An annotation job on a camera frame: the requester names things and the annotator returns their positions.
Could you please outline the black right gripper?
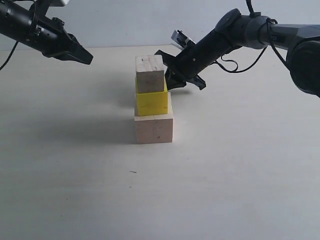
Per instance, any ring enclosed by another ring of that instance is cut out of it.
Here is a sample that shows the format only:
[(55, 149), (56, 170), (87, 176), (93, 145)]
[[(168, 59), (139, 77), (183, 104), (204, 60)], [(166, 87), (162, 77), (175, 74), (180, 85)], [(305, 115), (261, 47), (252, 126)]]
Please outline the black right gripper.
[(184, 88), (187, 83), (183, 75), (201, 91), (207, 84), (197, 74), (231, 48), (232, 43), (227, 37), (213, 29), (194, 46), (183, 49), (176, 57), (160, 49), (155, 55), (160, 55), (167, 67), (164, 76), (168, 90)]

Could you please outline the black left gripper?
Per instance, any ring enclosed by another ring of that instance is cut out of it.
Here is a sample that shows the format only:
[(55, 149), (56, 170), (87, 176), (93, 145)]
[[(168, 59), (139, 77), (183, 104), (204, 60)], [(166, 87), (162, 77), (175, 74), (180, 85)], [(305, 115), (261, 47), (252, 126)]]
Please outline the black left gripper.
[(64, 22), (46, 17), (48, 10), (40, 11), (33, 3), (26, 9), (16, 2), (1, 2), (0, 34), (41, 52), (47, 58), (90, 65), (94, 56), (73, 34), (64, 30)]

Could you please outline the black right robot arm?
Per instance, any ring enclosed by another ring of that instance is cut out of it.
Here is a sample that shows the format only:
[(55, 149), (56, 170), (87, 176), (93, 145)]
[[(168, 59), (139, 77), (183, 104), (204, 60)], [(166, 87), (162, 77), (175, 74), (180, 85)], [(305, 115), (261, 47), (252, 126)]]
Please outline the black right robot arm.
[(252, 12), (243, 15), (235, 8), (227, 12), (206, 36), (194, 42), (182, 31), (171, 36), (181, 52), (170, 55), (158, 50), (167, 67), (165, 82), (168, 90), (183, 88), (187, 83), (200, 90), (206, 82), (199, 76), (205, 68), (234, 50), (245, 47), (265, 50), (271, 46), (286, 50), (286, 57), (278, 56), (288, 69), (294, 85), (302, 92), (320, 95), (320, 26), (318, 24), (280, 24), (275, 19)]

